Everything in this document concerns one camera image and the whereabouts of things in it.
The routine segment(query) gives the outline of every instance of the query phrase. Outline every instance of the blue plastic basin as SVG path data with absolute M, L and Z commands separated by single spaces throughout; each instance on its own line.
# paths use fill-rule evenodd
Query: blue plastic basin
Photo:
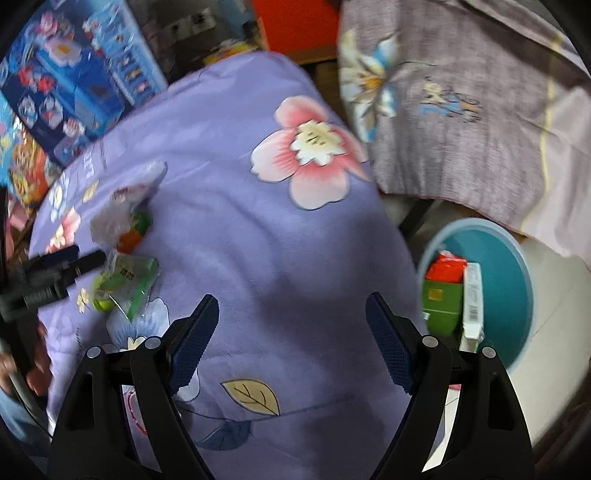
M 418 283 L 440 250 L 477 262 L 482 270 L 485 340 L 511 372 L 521 360 L 534 327 L 535 297 L 530 271 L 519 244 L 488 220 L 450 223 L 427 245 L 418 265 Z

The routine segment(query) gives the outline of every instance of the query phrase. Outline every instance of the yellow stripe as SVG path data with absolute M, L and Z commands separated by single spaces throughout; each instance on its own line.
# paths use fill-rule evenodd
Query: yellow stripe
M 550 44 L 550 48 L 552 49 L 553 55 L 550 56 L 550 63 L 548 65 L 548 90 L 547 90 L 547 101 L 546 101 L 546 108 L 544 111 L 544 126 L 542 128 L 542 133 L 540 134 L 540 160 L 542 163 L 542 173 L 544 175 L 544 196 L 542 199 L 548 194 L 550 191 L 550 171 L 548 170 L 548 133 L 550 133 L 550 128 L 552 127 L 552 105 L 554 103 L 554 95 L 556 93 L 556 83 L 554 81 L 554 64 L 556 62 L 556 53 L 562 44 L 562 35 L 559 34 L 558 37 Z M 521 224 L 521 230 L 523 231 L 523 227 L 525 222 L 530 217 L 530 214 L 535 210 L 535 208 L 540 204 L 540 201 L 531 209 L 531 211 L 525 216 L 523 223 Z

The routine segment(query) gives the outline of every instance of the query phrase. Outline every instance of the red package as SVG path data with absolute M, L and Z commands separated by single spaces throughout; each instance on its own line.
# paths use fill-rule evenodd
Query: red package
M 444 281 L 448 283 L 462 283 L 464 279 L 464 268 L 468 261 L 465 258 L 457 257 L 447 250 L 439 252 L 437 260 L 431 264 L 425 278 L 433 281 Z

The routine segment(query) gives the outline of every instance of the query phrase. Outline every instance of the silver screw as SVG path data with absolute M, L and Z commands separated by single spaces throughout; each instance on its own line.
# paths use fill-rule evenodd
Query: silver screw
M 92 346 L 86 352 L 88 358 L 96 358 L 100 355 L 100 346 Z
M 496 352 L 494 348 L 486 346 L 482 349 L 482 355 L 484 355 L 487 358 L 494 358 L 496 357 Z
M 439 342 L 435 337 L 428 335 L 423 337 L 423 345 L 428 346 L 429 348 L 435 348 L 437 345 L 439 345 Z
M 145 341 L 145 346 L 148 350 L 154 350 L 160 346 L 160 339 L 158 337 L 150 337 Z

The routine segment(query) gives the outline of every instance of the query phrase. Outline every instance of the purple fabric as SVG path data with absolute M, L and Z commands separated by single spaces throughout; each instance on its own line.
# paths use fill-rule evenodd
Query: purple fabric
M 414 267 L 376 186 L 351 175 L 342 201 L 304 210 L 290 199 L 288 180 L 266 183 L 251 172 L 253 149 L 281 129 L 275 111 L 298 95 L 322 103 L 304 71 L 276 54 L 233 57 L 181 80 L 66 170 L 65 207 L 46 201 L 33 233 L 35 254 L 58 228 L 51 212 L 63 219 L 75 207 L 75 241 L 92 250 L 89 222 L 111 193 L 133 183 L 144 164 L 168 164 L 150 204 L 153 227 L 136 253 L 157 257 L 163 269 L 148 317 L 187 316 L 207 293 L 219 300 L 199 395 L 178 406 L 220 480 L 369 478 L 408 403 L 365 322 L 365 299 L 375 290 L 394 313 L 419 318 Z M 330 123 L 343 125 L 332 112 Z M 40 312 L 53 360 L 53 417 L 89 346 L 126 348 L 127 332 L 114 333 L 113 320 L 108 330 L 84 298 L 77 304 L 92 278 Z M 232 390 L 244 379 L 238 384 L 256 390 L 254 401 Z M 134 410 L 133 395 L 126 398 Z M 137 411 L 129 415 L 141 460 L 154 468 Z

